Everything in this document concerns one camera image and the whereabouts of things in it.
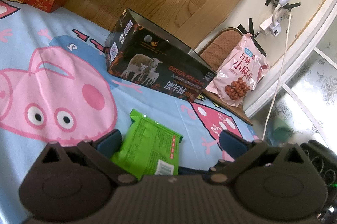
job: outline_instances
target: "pink package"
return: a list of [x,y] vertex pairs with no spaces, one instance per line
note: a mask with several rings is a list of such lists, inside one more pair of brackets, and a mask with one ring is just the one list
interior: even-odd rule
[[269,70],[266,58],[256,48],[251,36],[243,35],[218,68],[217,76],[206,87],[230,106],[239,106],[247,92],[253,91]]

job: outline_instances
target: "bed sheet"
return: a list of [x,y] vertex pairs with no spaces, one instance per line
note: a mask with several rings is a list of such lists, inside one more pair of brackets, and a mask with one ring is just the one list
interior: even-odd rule
[[103,44],[109,32],[59,8],[45,13],[0,0],[0,217],[22,223],[18,188],[48,141],[64,146],[122,135],[133,108],[183,135],[179,164],[208,170],[230,156],[218,146],[227,128],[248,141],[251,126],[204,96],[168,96],[107,73]]

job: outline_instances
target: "green wrapper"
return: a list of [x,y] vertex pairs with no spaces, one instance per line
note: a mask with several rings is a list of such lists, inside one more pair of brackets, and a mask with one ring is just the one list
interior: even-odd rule
[[122,148],[111,161],[133,174],[177,175],[179,143],[183,136],[133,109],[130,126]]

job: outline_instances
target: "lamb image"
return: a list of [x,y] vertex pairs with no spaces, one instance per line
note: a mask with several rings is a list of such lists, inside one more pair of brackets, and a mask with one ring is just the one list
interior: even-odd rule
[[144,84],[146,82],[146,86],[150,83],[150,85],[152,86],[153,83],[157,80],[159,73],[155,72],[156,68],[152,67],[149,71],[149,74],[147,76],[147,78],[142,82],[142,84]]
[[146,55],[138,53],[130,60],[129,66],[136,65],[140,67],[141,64],[143,64],[144,66],[147,66],[144,72],[140,73],[138,80],[141,81],[144,75],[148,75],[150,73],[151,68],[157,69],[159,63],[162,63],[162,61],[160,61],[157,58],[150,58]]
[[131,79],[133,81],[137,75],[143,75],[145,69],[148,68],[148,66],[143,65],[142,63],[140,64],[140,67],[134,65],[134,64],[129,64],[129,66],[126,68],[126,70],[122,73],[121,77],[125,76],[125,78],[128,78],[130,72],[134,72],[134,76]]

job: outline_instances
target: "cartoon pig head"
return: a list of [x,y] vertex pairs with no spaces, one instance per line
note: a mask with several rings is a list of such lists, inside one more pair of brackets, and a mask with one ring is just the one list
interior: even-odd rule
[[36,49],[28,71],[0,70],[1,128],[71,146],[100,138],[116,120],[116,104],[105,79],[61,47]]

